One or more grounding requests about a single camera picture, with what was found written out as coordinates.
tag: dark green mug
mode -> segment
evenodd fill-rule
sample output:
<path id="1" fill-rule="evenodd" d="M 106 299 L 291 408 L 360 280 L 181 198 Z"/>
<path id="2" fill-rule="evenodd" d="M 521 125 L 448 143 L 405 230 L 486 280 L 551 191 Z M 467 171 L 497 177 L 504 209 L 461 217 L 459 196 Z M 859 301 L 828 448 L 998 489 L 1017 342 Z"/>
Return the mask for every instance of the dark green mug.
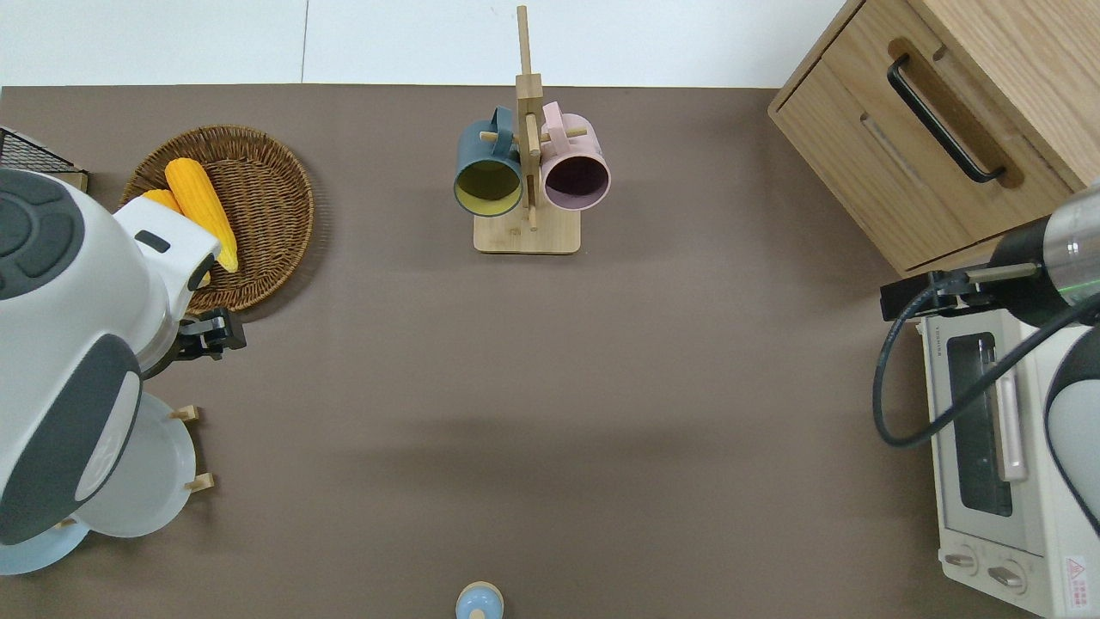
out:
<path id="1" fill-rule="evenodd" d="M 483 140 L 482 132 L 496 140 Z M 519 147 L 513 142 L 512 110 L 497 106 L 492 120 L 479 120 L 459 137 L 459 164 L 454 198 L 479 217 L 504 214 L 524 194 Z"/>

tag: metal cylinder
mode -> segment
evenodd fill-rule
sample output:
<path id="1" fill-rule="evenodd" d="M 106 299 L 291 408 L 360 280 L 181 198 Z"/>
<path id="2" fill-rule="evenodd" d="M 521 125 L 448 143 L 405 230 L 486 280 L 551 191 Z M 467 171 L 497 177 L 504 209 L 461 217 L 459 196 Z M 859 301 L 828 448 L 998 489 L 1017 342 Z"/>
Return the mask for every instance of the metal cylinder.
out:
<path id="1" fill-rule="evenodd" d="M 1075 305 L 1100 292 L 1100 184 L 1077 192 L 1050 214 L 1043 262 L 1066 302 Z"/>

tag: toaster oven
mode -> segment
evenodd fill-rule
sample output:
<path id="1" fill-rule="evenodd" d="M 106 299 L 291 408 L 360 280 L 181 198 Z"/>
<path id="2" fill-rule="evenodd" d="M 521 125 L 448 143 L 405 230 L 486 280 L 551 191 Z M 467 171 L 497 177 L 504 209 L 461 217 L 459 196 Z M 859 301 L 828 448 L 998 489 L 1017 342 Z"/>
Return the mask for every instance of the toaster oven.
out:
<path id="1" fill-rule="evenodd" d="M 1003 309 L 926 318 L 919 331 L 932 419 L 1034 332 Z M 1050 379 L 1086 331 L 1056 333 L 932 441 L 944 574 L 1043 617 L 1100 617 L 1100 538 L 1043 423 Z"/>

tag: mug rack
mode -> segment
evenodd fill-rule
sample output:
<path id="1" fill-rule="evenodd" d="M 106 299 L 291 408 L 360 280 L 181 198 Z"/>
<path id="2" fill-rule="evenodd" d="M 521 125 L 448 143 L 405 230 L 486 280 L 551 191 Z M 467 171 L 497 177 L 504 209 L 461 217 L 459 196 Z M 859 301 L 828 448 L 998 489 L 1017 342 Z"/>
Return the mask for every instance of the mug rack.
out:
<path id="1" fill-rule="evenodd" d="M 474 217 L 474 247 L 483 253 L 576 253 L 581 248 L 581 213 L 547 202 L 543 192 L 541 143 L 550 136 L 540 133 L 542 113 L 542 75 L 531 73 L 530 38 L 527 32 L 527 7 L 516 10 L 519 21 L 519 64 L 516 76 L 516 113 L 519 163 L 524 197 L 520 205 L 498 217 Z M 582 135 L 583 128 L 568 132 Z M 495 141 L 496 133 L 483 131 L 481 139 Z"/>

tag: oven handle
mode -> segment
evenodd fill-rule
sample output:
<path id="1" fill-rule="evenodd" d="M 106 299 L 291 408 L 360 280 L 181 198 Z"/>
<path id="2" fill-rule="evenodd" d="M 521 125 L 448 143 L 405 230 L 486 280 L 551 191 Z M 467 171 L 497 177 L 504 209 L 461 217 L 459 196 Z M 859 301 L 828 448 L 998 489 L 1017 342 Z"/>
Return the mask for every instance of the oven handle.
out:
<path id="1" fill-rule="evenodd" d="M 1024 464 L 1024 444 L 1020 434 L 1015 369 L 997 379 L 996 417 L 997 473 L 1002 482 L 1023 482 L 1027 479 L 1027 465 Z"/>

